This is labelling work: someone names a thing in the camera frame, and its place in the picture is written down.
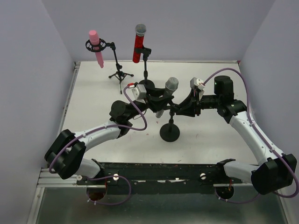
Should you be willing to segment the pink microphone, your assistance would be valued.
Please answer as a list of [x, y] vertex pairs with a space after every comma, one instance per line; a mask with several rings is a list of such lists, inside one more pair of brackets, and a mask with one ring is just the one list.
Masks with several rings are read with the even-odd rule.
[[90, 30], [89, 31], [89, 40], [92, 44], [93, 50], [95, 50], [96, 59], [98, 62], [98, 65], [101, 68], [104, 68], [104, 60], [102, 53], [100, 52], [100, 38], [96, 30]]

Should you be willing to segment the red glitter microphone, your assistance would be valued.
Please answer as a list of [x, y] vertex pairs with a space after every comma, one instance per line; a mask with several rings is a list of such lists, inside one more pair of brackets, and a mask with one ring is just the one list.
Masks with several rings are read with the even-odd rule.
[[135, 44], [134, 44], [134, 51], [133, 51], [134, 63], [140, 62], [141, 53], [137, 53], [135, 49], [141, 49], [143, 47], [143, 40], [146, 31], [147, 31], [146, 26], [142, 23], [137, 24], [135, 27]]

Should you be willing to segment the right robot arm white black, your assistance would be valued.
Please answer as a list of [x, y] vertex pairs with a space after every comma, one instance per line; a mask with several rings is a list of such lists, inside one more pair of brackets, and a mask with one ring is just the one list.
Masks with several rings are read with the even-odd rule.
[[179, 104], [177, 115], [197, 116], [201, 110], [216, 109], [243, 138], [255, 156], [258, 165], [249, 165], [235, 160], [221, 162], [228, 177], [251, 183], [261, 194], [275, 193], [299, 180], [295, 175], [297, 160], [292, 154], [285, 154], [265, 135], [250, 116], [249, 104], [234, 98], [233, 81], [228, 76], [214, 78], [214, 94], [204, 95], [205, 82], [193, 78], [191, 93]]

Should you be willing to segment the black round base stand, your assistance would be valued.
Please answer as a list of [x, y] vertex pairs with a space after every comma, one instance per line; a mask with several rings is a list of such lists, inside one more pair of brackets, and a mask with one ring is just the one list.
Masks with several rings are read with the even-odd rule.
[[143, 84], [148, 88], [154, 88], [155, 84], [148, 79], [148, 71], [147, 71], [147, 60], [151, 54], [151, 49], [142, 46], [141, 48], [135, 48], [135, 53], [143, 54], [142, 56], [144, 62], [143, 80], [140, 81], [139, 84]]
[[159, 134], [164, 141], [175, 142], [180, 136], [180, 130], [178, 126], [174, 124], [174, 119], [173, 119], [178, 107], [175, 106], [173, 103], [170, 103], [169, 107], [170, 107], [169, 109], [170, 119], [167, 124], [164, 124], [160, 128]]

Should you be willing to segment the black tripod shock mount stand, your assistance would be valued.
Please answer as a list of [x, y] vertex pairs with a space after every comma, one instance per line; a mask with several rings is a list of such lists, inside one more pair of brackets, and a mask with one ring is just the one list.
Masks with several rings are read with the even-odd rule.
[[[90, 40], [87, 40], [85, 42], [85, 48], [90, 52], [93, 52], [93, 53], [96, 52], [95, 50], [93, 50]], [[122, 87], [121, 87], [122, 81], [127, 76], [133, 77], [134, 75], [122, 71], [122, 65], [119, 64], [118, 59], [117, 59], [115, 43], [114, 42], [106, 42], [100, 38], [100, 52], [104, 51], [106, 48], [110, 48], [113, 51], [115, 66], [116, 66], [116, 72], [114, 74], [108, 76], [108, 78], [111, 79], [111, 78], [115, 77], [119, 81], [120, 94], [122, 94]]]

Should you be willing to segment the silver microphone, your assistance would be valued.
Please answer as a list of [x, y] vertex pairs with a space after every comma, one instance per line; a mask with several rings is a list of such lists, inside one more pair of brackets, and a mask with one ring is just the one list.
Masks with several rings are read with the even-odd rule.
[[[178, 84], [179, 84], [179, 81], [177, 78], [175, 77], [170, 77], [166, 83], [165, 83], [165, 87], [164, 87], [164, 93], [163, 93], [163, 97], [166, 97], [166, 98], [169, 98], [170, 96], [173, 95], [173, 93], [178, 89]], [[161, 109], [160, 111], [158, 111], [156, 113], [156, 118], [161, 118], [161, 116], [163, 115], [164, 113], [164, 107], [163, 109]]]

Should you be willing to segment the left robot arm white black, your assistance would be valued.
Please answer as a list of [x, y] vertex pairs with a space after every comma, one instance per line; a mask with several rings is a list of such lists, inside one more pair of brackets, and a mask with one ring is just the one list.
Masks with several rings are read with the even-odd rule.
[[143, 112], [158, 112], [174, 98], [166, 89], [148, 88], [137, 83], [128, 84], [123, 94], [128, 102], [114, 101], [110, 119], [104, 124], [76, 133], [65, 129], [57, 136], [44, 157], [51, 174], [58, 174], [63, 180], [73, 175], [90, 179], [98, 177], [101, 165], [95, 159], [85, 159], [84, 154], [101, 143], [126, 135], [129, 130], [146, 130], [148, 123]]

